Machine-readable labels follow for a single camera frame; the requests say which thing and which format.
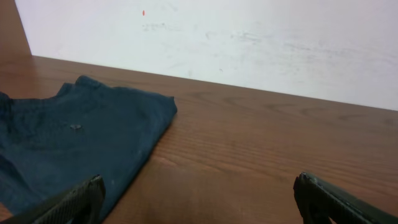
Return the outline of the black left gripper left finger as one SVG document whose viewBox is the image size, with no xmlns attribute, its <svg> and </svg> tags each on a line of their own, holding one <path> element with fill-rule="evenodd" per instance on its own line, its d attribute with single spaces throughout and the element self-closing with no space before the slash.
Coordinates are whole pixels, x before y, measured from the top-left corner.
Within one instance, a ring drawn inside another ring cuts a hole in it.
<svg viewBox="0 0 398 224">
<path fill-rule="evenodd" d="M 96 175 L 61 192 L 2 224 L 94 224 L 99 222 L 106 195 L 102 176 Z"/>
</svg>

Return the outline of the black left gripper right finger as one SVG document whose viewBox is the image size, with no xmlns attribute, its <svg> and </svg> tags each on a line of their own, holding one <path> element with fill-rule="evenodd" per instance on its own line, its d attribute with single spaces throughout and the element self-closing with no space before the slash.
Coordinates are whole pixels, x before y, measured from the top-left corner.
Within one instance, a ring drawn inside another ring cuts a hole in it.
<svg viewBox="0 0 398 224">
<path fill-rule="evenodd" d="M 397 217 L 306 172 L 295 179 L 294 198 L 304 224 L 397 224 Z"/>
</svg>

